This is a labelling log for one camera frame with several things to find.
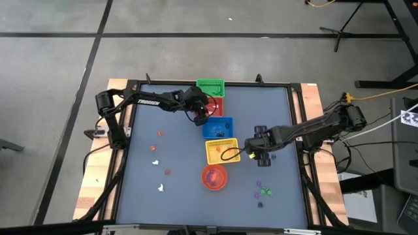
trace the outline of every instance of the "yellow basket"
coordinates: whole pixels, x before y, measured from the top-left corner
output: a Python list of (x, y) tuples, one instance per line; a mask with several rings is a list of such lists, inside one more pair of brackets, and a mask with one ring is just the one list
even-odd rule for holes
[[(221, 159), (221, 154), (229, 148), (237, 148), (238, 147), (238, 140), (235, 138), (230, 139), (221, 139), (221, 140), (210, 140), (206, 141), (206, 156), (208, 158), (208, 164), (222, 164), (222, 163), (235, 163), (241, 161), (241, 157), (238, 154), (231, 160), (224, 161)], [(240, 150), (239, 149), (231, 149), (223, 155), (224, 159), (232, 157), (233, 155), (237, 154)]]

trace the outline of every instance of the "purple object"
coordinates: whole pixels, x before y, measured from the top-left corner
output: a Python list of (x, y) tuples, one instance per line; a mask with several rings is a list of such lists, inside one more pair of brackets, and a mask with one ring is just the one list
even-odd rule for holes
[(215, 173), (214, 170), (209, 170), (209, 172), (206, 175), (206, 182), (208, 182), (211, 186), (215, 186), (215, 182), (213, 182), (212, 179), (212, 175)]

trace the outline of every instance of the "blue basket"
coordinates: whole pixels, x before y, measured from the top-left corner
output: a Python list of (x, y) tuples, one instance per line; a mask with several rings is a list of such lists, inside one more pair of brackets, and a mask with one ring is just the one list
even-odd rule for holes
[(209, 117), (208, 122), (203, 125), (203, 137), (207, 140), (234, 137), (233, 119), (231, 117)]

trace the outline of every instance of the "toy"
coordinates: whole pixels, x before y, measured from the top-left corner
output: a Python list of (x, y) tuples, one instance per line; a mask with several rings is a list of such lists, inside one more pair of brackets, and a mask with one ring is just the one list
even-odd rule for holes
[(266, 189), (264, 188), (264, 187), (262, 187), (261, 189), (260, 189), (260, 195), (261, 196), (264, 196), (266, 194)]

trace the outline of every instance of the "green basket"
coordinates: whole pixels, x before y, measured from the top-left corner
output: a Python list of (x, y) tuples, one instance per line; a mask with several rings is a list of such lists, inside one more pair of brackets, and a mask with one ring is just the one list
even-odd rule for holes
[(196, 86), (213, 97), (225, 96), (225, 81), (222, 79), (198, 79)]

